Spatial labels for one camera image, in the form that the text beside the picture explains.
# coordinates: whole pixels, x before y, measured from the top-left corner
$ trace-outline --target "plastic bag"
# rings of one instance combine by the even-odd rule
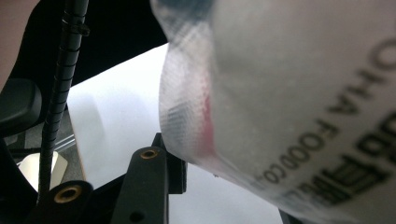
[[[395,1],[151,3],[172,153],[306,223],[393,223]]]

